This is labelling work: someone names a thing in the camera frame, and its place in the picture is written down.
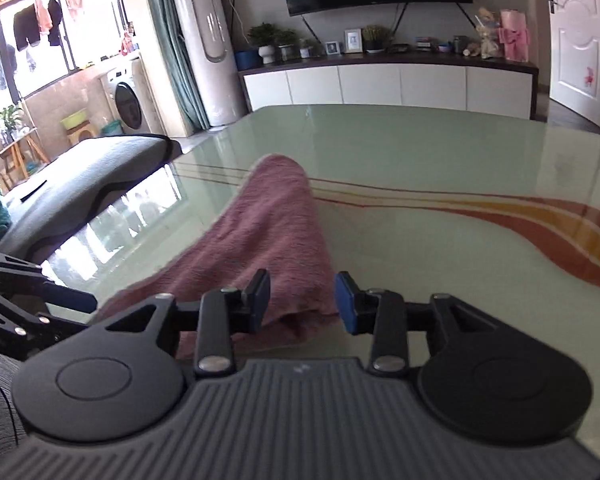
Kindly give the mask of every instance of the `washing machine door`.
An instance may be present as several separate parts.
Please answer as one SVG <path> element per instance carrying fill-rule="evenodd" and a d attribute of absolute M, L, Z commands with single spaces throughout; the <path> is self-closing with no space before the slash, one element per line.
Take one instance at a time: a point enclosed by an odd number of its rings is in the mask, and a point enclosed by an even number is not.
<path fill-rule="evenodd" d="M 128 83 L 121 82 L 116 85 L 114 100 L 120 119 L 132 130 L 139 130 L 142 127 L 142 108 L 136 93 Z"/>

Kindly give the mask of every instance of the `pink bow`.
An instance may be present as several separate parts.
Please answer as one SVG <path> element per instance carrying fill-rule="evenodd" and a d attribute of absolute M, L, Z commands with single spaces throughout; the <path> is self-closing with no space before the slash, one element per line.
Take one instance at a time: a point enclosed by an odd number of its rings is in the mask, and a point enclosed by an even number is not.
<path fill-rule="evenodd" d="M 498 36 L 500 38 L 500 43 L 505 45 L 510 45 L 510 49 L 512 50 L 512 56 L 515 59 L 522 59 L 524 56 L 524 52 L 522 50 L 522 46 L 527 46 L 529 42 L 529 31 L 527 28 L 521 28 L 520 30 L 511 30 L 510 28 L 499 28 Z"/>

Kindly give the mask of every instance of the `small photo frame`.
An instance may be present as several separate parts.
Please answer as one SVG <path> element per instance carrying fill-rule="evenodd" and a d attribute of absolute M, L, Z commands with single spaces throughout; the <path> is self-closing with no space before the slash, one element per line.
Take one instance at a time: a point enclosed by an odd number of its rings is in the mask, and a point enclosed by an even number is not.
<path fill-rule="evenodd" d="M 324 44 L 324 51 L 327 53 L 327 56 L 333 56 L 334 54 L 342 54 L 340 50 L 340 42 L 339 41 L 327 41 Z"/>
<path fill-rule="evenodd" d="M 344 31 L 344 51 L 347 54 L 362 52 L 362 29 L 348 28 Z"/>

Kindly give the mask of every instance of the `glass tabletop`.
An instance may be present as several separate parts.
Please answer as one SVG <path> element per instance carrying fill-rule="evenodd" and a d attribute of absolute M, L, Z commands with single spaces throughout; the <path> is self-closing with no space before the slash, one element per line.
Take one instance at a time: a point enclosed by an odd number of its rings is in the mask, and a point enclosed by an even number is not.
<path fill-rule="evenodd" d="M 45 273 L 103 304 L 195 243 L 268 153 L 311 179 L 335 270 L 408 301 L 448 292 L 577 359 L 594 383 L 578 437 L 600 456 L 595 134 L 430 108 L 262 108 L 110 206 Z M 301 349 L 270 353 L 366 360 L 368 344 L 334 326 Z M 415 364 L 426 359 L 417 336 L 411 352 Z"/>

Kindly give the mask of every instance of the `green plant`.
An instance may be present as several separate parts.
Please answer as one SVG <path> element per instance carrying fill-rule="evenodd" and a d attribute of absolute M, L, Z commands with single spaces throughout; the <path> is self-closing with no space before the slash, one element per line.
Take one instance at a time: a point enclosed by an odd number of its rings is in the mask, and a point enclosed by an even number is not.
<path fill-rule="evenodd" d="M 24 123 L 20 105 L 9 105 L 0 112 L 0 129 L 4 132 L 14 132 Z"/>
<path fill-rule="evenodd" d="M 384 46 L 391 37 L 391 31 L 382 25 L 367 25 L 362 29 L 362 38 L 373 44 Z"/>
<path fill-rule="evenodd" d="M 255 46 L 273 45 L 279 30 L 273 23 L 255 25 L 249 29 L 249 38 Z"/>
<path fill-rule="evenodd" d="M 292 45 L 298 43 L 298 33 L 292 28 L 284 28 L 276 33 L 276 44 Z"/>

